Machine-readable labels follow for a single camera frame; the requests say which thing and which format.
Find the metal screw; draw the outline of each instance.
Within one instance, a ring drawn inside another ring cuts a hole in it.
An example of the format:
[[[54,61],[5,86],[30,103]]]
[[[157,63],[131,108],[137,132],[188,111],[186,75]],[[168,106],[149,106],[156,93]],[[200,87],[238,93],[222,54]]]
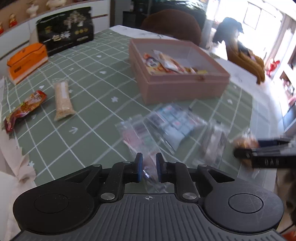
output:
[[[115,198],[115,195],[113,193],[110,192],[105,192],[101,195],[101,198],[104,200],[112,200]]]
[[[182,195],[183,198],[187,199],[187,200],[193,200],[197,198],[197,195],[195,193],[192,192],[186,192]]]

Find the orange box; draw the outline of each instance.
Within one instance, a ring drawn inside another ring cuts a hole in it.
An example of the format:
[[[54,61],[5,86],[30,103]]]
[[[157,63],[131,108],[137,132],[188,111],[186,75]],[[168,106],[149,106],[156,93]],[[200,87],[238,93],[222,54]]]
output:
[[[185,67],[207,70],[206,74],[150,74],[144,53],[153,50],[169,55]],[[220,97],[229,84],[229,73],[207,53],[189,41],[170,39],[131,39],[131,68],[145,104]]]
[[[7,61],[11,82],[17,85],[47,60],[45,45],[35,43],[23,48]]]

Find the table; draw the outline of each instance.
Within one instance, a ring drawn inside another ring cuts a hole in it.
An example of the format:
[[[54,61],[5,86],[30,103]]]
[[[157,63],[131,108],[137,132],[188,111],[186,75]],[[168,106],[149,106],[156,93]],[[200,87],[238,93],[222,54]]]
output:
[[[91,164],[100,163],[103,168],[110,168],[116,162],[131,161],[131,154],[115,124],[136,114],[146,116],[162,105],[144,104],[130,68],[128,44],[129,36],[135,37],[134,31],[139,31],[136,34],[138,37],[169,37],[141,30],[130,31],[122,26],[113,30],[99,32],[93,41],[50,57],[46,64],[16,87],[6,80],[2,120],[33,91],[40,89],[47,94],[41,108],[18,123],[14,131],[23,154],[29,153],[30,164],[36,170],[37,185]],[[54,121],[52,83],[59,78],[69,80],[71,102],[77,113]],[[221,98],[196,99],[178,104],[190,107],[193,113],[206,121],[215,119],[225,124],[231,130],[231,139],[252,125],[252,116],[258,113],[253,106],[254,101],[252,95],[230,82]],[[264,121],[256,125],[264,126],[268,120]],[[188,167],[194,167],[199,163],[202,134],[202,131],[192,133],[174,155],[160,144],[163,156],[166,160],[182,161]],[[219,169],[234,176],[241,173],[241,163],[233,157],[230,143],[226,145]],[[266,171],[260,174],[259,181],[251,180],[263,185]]]

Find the figurine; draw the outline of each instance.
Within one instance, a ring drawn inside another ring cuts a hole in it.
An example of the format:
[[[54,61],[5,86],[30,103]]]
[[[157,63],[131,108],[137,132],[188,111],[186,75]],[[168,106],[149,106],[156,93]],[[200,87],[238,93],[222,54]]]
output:
[[[28,4],[30,7],[27,9],[27,14],[30,15],[30,18],[36,17],[37,10],[39,8],[39,5],[35,4],[35,0],[31,0]]]
[[[16,19],[16,15],[14,13],[12,13],[9,16],[9,28],[12,28],[15,25],[17,25],[17,19]]]
[[[3,26],[2,26],[2,22],[0,22],[0,34],[2,34],[4,32]]]
[[[67,0],[48,0],[46,6],[50,8],[50,10],[54,10],[56,7],[65,6]]]

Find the red snack package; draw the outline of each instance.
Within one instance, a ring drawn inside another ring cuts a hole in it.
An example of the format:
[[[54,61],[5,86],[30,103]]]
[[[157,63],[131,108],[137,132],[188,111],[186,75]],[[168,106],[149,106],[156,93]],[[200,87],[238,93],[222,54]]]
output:
[[[45,93],[37,90],[16,107],[4,120],[6,132],[12,132],[16,119],[22,118],[35,110],[46,99],[46,96]]]

